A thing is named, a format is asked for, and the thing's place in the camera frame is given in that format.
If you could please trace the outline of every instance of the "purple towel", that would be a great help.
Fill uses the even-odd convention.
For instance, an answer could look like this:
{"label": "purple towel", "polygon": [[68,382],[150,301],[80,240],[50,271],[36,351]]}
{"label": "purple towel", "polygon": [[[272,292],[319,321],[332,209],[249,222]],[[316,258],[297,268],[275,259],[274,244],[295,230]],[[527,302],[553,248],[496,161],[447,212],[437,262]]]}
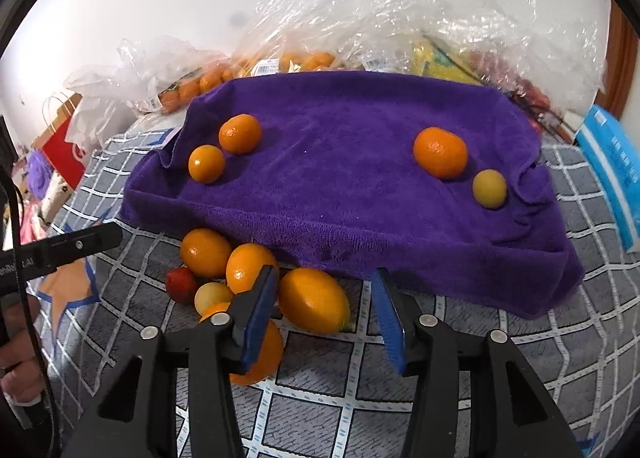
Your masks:
{"label": "purple towel", "polygon": [[[258,149],[227,156],[216,183],[191,180],[191,151],[217,144],[239,113],[260,120]],[[468,145],[455,181],[414,160],[414,138],[430,126]],[[382,73],[258,76],[191,104],[180,134],[135,167],[121,215],[176,236],[207,226],[281,261],[363,279],[386,266],[400,286],[537,317],[583,274],[539,153],[522,112],[493,89]],[[509,185],[498,211],[472,195],[487,168]]]}

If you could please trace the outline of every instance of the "gray plaid bedsheet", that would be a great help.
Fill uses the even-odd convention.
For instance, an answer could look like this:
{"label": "gray plaid bedsheet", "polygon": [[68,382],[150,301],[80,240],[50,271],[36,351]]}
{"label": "gray plaid bedsheet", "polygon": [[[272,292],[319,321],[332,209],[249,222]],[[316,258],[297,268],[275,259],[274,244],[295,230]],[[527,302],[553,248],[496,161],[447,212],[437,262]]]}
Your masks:
{"label": "gray plaid bedsheet", "polygon": [[[94,296],[68,307],[58,324],[43,301],[38,321],[62,413],[63,441],[129,341],[147,325],[177,330],[196,323],[194,309],[164,292],[167,271],[180,265],[179,242],[117,219],[130,171],[168,132],[118,136],[92,157],[78,191],[57,215],[51,234],[81,229],[101,217],[124,229],[122,244],[88,258]],[[637,330],[640,259],[623,253],[600,185],[577,149],[545,145],[568,237],[586,269],[584,283],[561,307],[534,321],[461,300],[419,294],[425,313],[453,329],[507,332],[545,382],[585,456],[612,449],[640,407]],[[255,457],[384,458],[398,456],[415,379],[399,378],[384,354],[370,284],[342,281],[353,330],[318,336],[276,322],[286,343],[276,376],[233,387],[247,454]],[[31,283],[34,291],[39,283]],[[178,454],[191,457],[187,371],[178,373]],[[461,374],[457,457],[468,454],[469,376]]]}

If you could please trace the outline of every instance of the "yellow-green fruit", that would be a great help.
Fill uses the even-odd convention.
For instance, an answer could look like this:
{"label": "yellow-green fruit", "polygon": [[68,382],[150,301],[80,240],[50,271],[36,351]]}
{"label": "yellow-green fruit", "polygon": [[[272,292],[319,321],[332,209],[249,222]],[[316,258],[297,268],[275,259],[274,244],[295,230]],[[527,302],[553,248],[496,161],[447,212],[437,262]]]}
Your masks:
{"label": "yellow-green fruit", "polygon": [[499,209],[507,199],[507,182],[502,174],[493,169],[476,174],[473,190],[474,198],[485,209]]}
{"label": "yellow-green fruit", "polygon": [[222,283],[203,284],[196,292],[193,305],[196,312],[203,315],[212,304],[231,302],[234,295],[229,287]]}

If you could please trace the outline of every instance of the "green-brown ball-shaped fruit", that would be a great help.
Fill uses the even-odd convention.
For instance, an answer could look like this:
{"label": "green-brown ball-shaped fruit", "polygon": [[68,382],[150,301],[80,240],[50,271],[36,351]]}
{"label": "green-brown ball-shaped fruit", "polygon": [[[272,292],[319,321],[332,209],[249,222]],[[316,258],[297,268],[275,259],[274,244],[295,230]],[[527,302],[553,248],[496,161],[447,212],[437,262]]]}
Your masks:
{"label": "green-brown ball-shaped fruit", "polygon": [[476,201],[485,209],[499,209],[507,199],[507,182],[498,171],[486,169],[476,174],[473,192]]}

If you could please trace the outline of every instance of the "silver screw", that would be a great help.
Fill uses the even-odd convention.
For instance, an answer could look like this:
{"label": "silver screw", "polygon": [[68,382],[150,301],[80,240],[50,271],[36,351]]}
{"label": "silver screw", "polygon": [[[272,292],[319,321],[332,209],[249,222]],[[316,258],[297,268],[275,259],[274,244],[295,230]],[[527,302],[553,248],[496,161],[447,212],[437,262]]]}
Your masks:
{"label": "silver screw", "polygon": [[228,323],[231,320],[231,317],[229,317],[228,313],[218,312],[218,313],[214,313],[210,317],[210,320],[213,326],[224,326],[226,323]]}
{"label": "silver screw", "polygon": [[428,328],[433,328],[434,326],[436,326],[436,324],[438,324],[438,318],[428,313],[420,315],[418,321],[420,321],[420,324],[422,326],[427,326]]}
{"label": "silver screw", "polygon": [[491,332],[490,337],[494,343],[498,343],[498,344],[504,344],[509,339],[507,337],[507,334],[502,330],[493,330]]}
{"label": "silver screw", "polygon": [[147,326],[143,328],[142,332],[140,332],[140,337],[142,337],[145,341],[149,339],[153,339],[158,336],[158,328],[155,326]]}

